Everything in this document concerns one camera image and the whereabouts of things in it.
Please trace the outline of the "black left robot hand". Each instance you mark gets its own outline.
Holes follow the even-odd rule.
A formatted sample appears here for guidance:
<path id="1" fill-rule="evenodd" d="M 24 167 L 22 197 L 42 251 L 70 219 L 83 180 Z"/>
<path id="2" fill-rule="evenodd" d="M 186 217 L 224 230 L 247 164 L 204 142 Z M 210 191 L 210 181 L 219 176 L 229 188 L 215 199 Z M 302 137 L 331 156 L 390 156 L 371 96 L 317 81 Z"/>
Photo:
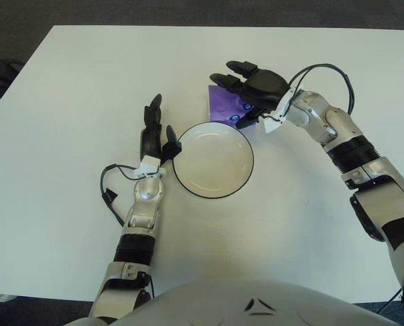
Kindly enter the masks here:
<path id="1" fill-rule="evenodd" d="M 150 105 L 145 106 L 145 128 L 141 131 L 140 160 L 145 156 L 151 156 L 160 159 L 160 164 L 163 164 L 179 155 L 182 151 L 182 145 L 171 125 L 166 127 L 167 142 L 162 145 L 161 104 L 162 95 L 157 94 Z"/>

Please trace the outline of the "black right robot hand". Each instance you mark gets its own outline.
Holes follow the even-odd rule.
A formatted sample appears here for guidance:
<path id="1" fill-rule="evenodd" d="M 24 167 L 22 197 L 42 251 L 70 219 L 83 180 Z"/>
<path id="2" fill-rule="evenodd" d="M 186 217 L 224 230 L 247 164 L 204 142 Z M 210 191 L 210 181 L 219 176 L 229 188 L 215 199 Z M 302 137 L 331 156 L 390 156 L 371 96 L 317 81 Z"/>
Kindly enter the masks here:
<path id="1" fill-rule="evenodd" d="M 246 128 L 258 121 L 260 115 L 276 110 L 281 98 L 290 86 L 279 74 L 260 69 L 251 62 L 229 61 L 227 67 L 245 78 L 244 81 L 233 76 L 213 73 L 210 80 L 217 86 L 239 96 L 243 103 L 252 109 L 245 113 L 236 123 L 238 129 Z"/>

